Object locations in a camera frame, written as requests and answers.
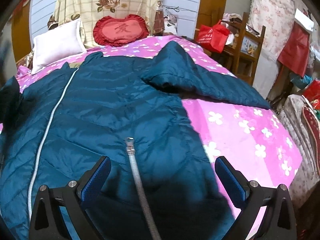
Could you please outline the teal quilted down jacket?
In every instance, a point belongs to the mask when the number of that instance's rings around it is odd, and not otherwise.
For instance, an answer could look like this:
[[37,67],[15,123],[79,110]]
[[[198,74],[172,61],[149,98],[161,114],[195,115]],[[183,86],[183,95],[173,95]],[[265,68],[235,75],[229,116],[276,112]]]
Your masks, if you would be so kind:
[[143,189],[161,239],[221,239],[234,222],[181,94],[269,109],[247,83],[196,64],[177,43],[157,56],[89,54],[1,100],[1,215],[29,235],[38,188],[79,179],[102,156],[111,172],[88,214],[104,239],[151,239],[125,140],[134,139]]

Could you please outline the pink floral bed sheet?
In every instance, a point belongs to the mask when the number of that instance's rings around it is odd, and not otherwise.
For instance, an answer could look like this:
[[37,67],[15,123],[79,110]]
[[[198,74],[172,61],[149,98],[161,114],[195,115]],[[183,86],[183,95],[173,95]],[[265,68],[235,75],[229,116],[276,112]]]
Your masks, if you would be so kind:
[[[71,68],[79,68],[89,54],[99,51],[105,57],[151,59],[171,41],[177,42],[199,66],[211,72],[235,77],[207,56],[200,46],[176,36],[165,36],[148,37],[119,48],[105,46],[89,49],[85,53],[53,62],[35,75],[19,78],[17,83],[20,91],[24,91],[36,81],[60,69],[65,63]],[[266,187],[291,184],[302,158],[288,131],[270,108],[214,102],[185,94],[181,94],[181,100],[193,129],[200,136],[213,170],[216,159],[224,156],[248,180],[256,180]],[[221,183],[217,179],[216,182],[219,193],[227,200],[235,220],[240,211],[231,204]]]

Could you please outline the wooden chair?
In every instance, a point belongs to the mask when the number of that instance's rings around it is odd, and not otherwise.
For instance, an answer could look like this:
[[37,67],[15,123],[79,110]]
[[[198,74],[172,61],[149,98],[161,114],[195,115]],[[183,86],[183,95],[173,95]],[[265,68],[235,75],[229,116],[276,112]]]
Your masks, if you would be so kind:
[[233,42],[224,47],[222,56],[226,61],[225,68],[249,85],[253,85],[266,27],[263,25],[261,32],[257,32],[248,25],[248,20],[249,13],[244,12],[242,19],[221,21],[227,27],[236,30]]

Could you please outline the white pillow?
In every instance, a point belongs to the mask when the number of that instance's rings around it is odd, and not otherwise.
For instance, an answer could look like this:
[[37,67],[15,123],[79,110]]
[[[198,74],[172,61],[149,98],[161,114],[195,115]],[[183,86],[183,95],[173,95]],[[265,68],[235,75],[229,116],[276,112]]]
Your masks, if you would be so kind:
[[81,27],[82,21],[79,18],[34,37],[31,73],[34,75],[42,68],[65,57],[85,53]]

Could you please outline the red shopping bag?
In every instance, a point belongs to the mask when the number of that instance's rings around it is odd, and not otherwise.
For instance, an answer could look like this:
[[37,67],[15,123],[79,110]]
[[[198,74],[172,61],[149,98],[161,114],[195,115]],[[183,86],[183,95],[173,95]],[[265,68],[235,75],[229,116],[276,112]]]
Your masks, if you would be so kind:
[[205,50],[221,53],[229,36],[229,29],[219,21],[212,27],[201,25],[196,42]]

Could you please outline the red heart-shaped cushion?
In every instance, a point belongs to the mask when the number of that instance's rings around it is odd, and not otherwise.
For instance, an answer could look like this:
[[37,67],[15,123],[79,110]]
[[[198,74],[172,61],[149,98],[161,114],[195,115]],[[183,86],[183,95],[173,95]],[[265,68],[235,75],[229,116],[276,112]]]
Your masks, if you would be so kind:
[[133,14],[125,18],[105,16],[96,23],[93,29],[94,41],[102,46],[121,47],[146,38],[148,35],[149,30],[145,20]]

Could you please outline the floral pink curtain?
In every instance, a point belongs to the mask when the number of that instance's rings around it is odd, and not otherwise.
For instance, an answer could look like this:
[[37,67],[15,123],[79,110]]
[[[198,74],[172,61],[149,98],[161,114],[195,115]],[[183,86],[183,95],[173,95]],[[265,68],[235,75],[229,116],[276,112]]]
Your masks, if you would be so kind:
[[266,27],[253,87],[263,98],[268,96],[279,73],[277,58],[293,26],[294,0],[252,0],[249,25],[261,32]]

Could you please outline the cream rose-print quilt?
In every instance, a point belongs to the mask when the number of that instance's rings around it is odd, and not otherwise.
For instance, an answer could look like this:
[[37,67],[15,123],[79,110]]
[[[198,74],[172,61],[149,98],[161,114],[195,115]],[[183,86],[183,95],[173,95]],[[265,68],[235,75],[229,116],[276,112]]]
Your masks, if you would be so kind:
[[150,35],[154,35],[156,12],[162,0],[57,0],[50,20],[58,25],[80,19],[80,35],[86,48],[96,47],[93,29],[101,18],[125,18],[133,14],[142,17]]

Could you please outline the white slatted headboard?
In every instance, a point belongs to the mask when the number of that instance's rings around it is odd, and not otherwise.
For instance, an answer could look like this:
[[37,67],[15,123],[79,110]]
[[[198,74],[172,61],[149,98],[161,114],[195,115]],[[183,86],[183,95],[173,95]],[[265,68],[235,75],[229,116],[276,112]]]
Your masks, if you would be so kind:
[[[56,0],[31,0],[30,40],[48,30],[47,23],[55,9]],[[162,0],[165,14],[177,17],[177,34],[192,38],[195,34],[200,0]]]

